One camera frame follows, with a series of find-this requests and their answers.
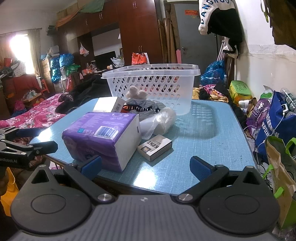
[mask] barcode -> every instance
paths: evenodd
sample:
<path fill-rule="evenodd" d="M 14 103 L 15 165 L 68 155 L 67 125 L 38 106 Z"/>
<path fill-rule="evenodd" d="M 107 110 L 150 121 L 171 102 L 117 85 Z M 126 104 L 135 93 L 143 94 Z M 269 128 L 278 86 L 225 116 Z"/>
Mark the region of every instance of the barcode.
<path fill-rule="evenodd" d="M 94 137 L 100 137 L 113 140 L 116 137 L 118 130 L 107 126 L 101 126 L 94 134 Z"/>
<path fill-rule="evenodd" d="M 119 112 L 120 111 L 120 106 L 121 106 L 120 104 L 117 104 L 114 112 Z"/>

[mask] white laundry basket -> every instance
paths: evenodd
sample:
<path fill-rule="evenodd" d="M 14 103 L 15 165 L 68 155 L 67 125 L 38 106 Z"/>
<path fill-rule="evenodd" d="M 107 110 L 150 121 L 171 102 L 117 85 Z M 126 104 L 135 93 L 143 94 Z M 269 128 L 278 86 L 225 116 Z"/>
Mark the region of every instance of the white laundry basket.
<path fill-rule="evenodd" d="M 107 79 L 112 96 L 126 100 L 131 85 L 145 90 L 150 100 L 158 100 L 173 108 L 177 115 L 190 111 L 194 76 L 200 75 L 193 64 L 145 64 L 110 70 L 102 74 Z"/>

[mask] window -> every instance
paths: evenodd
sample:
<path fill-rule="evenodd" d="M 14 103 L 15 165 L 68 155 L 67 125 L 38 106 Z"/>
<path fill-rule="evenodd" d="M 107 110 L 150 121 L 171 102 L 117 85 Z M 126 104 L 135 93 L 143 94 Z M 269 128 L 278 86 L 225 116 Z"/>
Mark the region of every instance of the window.
<path fill-rule="evenodd" d="M 32 61 L 28 35 L 16 35 L 10 40 L 10 47 L 15 57 L 25 63 L 26 73 L 34 74 L 35 70 Z"/>

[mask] blue tote bag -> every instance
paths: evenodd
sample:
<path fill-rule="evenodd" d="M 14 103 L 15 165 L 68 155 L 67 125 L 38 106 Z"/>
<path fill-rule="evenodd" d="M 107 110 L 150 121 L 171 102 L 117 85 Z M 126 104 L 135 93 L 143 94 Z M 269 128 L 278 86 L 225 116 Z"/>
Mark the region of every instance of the blue tote bag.
<path fill-rule="evenodd" d="M 285 101 L 282 99 L 280 92 L 275 91 L 270 109 L 262 123 L 261 129 L 255 141 L 257 147 L 264 142 L 266 137 L 272 135 L 272 133 L 274 136 L 282 139 L 285 145 L 293 137 L 296 137 L 296 115 L 290 115 L 287 118 L 283 118 L 282 104 L 285 104 Z M 268 161 L 264 144 L 258 147 L 258 153 L 263 156 L 264 161 Z"/>

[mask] ceiling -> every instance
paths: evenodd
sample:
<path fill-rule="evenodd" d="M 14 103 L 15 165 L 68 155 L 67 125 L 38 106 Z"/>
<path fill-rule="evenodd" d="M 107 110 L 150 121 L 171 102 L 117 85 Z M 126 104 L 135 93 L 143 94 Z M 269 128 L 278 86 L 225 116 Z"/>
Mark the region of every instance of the ceiling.
<path fill-rule="evenodd" d="M 75 0 L 0 0 L 1 10 L 60 11 Z"/>

